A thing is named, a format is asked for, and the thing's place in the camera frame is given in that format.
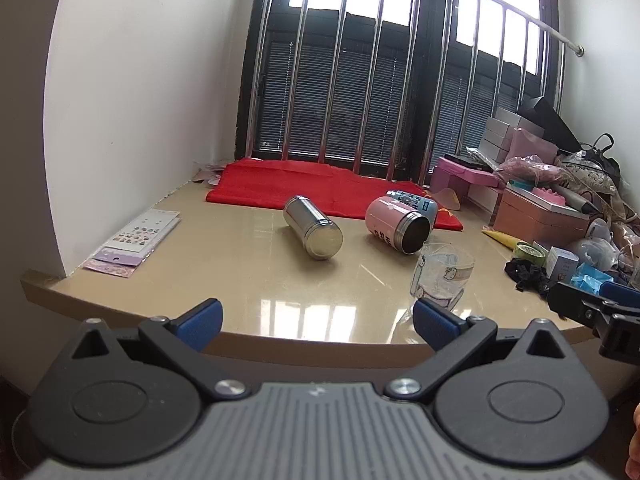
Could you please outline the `person right hand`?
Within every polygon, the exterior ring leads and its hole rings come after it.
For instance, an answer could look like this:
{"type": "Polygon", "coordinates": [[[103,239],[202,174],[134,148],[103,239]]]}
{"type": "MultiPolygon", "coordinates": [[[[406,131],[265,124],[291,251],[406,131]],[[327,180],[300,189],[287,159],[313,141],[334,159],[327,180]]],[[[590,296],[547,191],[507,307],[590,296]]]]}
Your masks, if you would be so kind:
{"type": "Polygon", "coordinates": [[[640,479],[640,404],[634,409],[634,435],[629,443],[625,472],[630,480],[640,479]]]}

